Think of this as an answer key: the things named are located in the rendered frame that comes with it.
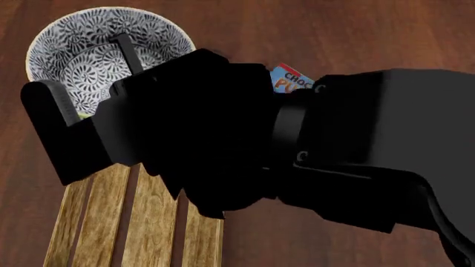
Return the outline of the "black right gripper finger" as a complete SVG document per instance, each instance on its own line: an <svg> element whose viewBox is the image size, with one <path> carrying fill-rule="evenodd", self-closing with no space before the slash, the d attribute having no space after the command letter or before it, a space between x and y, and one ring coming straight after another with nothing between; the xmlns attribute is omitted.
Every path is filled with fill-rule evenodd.
<svg viewBox="0 0 475 267"><path fill-rule="evenodd" d="M79 118L61 83L28 82L20 97L64 186L112 166L92 119Z"/></svg>
<svg viewBox="0 0 475 267"><path fill-rule="evenodd" d="M111 37L109 41L114 44L118 44L119 49L121 50L121 53L132 75L143 71L141 61L139 60L139 57L136 51L134 50L134 46L131 42L131 38L127 33L115 35Z"/></svg>

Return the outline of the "white bowl with black pattern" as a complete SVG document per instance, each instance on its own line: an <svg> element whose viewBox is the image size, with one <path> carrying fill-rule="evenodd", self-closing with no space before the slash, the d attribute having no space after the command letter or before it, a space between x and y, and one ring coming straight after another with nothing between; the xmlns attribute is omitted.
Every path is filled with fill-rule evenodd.
<svg viewBox="0 0 475 267"><path fill-rule="evenodd" d="M146 70L195 50L184 30L155 13L88 8L57 19L35 37L25 59L27 78L60 82L76 112L95 113L113 82L131 75L118 44L109 41L121 33L129 35Z"/></svg>

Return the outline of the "blue chocolate cereal box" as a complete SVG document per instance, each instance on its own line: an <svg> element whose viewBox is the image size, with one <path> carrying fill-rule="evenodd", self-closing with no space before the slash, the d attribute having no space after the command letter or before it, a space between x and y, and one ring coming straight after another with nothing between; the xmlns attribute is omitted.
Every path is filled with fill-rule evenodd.
<svg viewBox="0 0 475 267"><path fill-rule="evenodd" d="M312 88L314 81L294 68L280 63L270 71L273 90L276 93L291 93L302 88Z"/></svg>

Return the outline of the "wooden slatted tray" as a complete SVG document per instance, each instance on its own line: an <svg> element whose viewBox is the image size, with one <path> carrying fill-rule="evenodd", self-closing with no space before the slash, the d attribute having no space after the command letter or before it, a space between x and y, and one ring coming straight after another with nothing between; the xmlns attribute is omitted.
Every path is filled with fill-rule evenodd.
<svg viewBox="0 0 475 267"><path fill-rule="evenodd" d="M221 220L115 165L65 189L43 267L221 267L222 239Z"/></svg>

